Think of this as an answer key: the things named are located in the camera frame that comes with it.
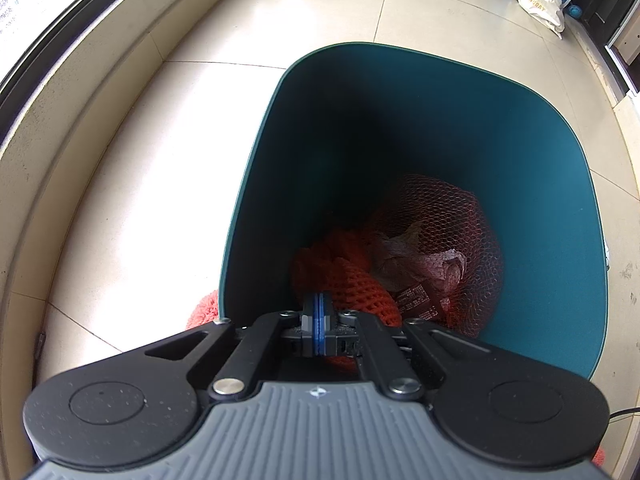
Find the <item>red foam fruit net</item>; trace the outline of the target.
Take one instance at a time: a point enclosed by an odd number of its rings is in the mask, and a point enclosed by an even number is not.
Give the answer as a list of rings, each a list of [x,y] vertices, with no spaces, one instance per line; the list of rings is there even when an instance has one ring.
[[[302,294],[327,292],[335,311],[373,314],[385,326],[399,328],[396,302],[370,273],[379,241],[367,231],[336,231],[319,244],[299,249],[293,260],[294,288]]]

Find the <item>red mesh net bag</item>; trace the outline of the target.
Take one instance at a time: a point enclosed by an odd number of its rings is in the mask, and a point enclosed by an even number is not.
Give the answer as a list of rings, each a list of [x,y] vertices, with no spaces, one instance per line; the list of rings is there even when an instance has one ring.
[[[375,277],[402,316],[478,336],[498,304],[503,258],[475,195],[409,174],[390,194],[376,228],[385,258],[375,265]]]

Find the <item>dark teal trash bin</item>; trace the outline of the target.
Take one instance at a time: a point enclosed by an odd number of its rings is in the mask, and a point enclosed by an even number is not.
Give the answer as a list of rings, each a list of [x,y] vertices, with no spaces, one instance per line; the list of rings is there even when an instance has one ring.
[[[315,50],[279,81],[230,224],[224,316],[250,325],[297,309],[295,253],[370,226],[409,174],[471,192],[498,238],[502,289],[482,341],[591,377],[608,277],[576,134],[511,79],[384,44]]]

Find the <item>orange red floor mat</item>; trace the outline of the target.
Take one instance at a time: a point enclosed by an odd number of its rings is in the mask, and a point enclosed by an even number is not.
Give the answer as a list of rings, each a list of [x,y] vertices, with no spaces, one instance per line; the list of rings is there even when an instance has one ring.
[[[218,292],[214,290],[205,296],[195,307],[190,315],[186,328],[190,330],[207,323],[217,321],[219,318],[219,299]]]

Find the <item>white tote bag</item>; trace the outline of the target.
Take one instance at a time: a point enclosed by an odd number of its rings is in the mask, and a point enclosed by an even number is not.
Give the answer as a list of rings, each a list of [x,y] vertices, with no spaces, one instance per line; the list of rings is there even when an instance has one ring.
[[[565,23],[561,0],[516,0],[518,5],[539,24],[562,37]]]

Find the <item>small blue ball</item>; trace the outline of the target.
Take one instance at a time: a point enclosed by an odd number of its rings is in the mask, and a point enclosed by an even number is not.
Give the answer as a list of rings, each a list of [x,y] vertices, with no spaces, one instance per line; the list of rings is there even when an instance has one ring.
[[[582,16],[582,9],[579,6],[570,6],[568,8],[568,14],[572,18],[580,18]]]

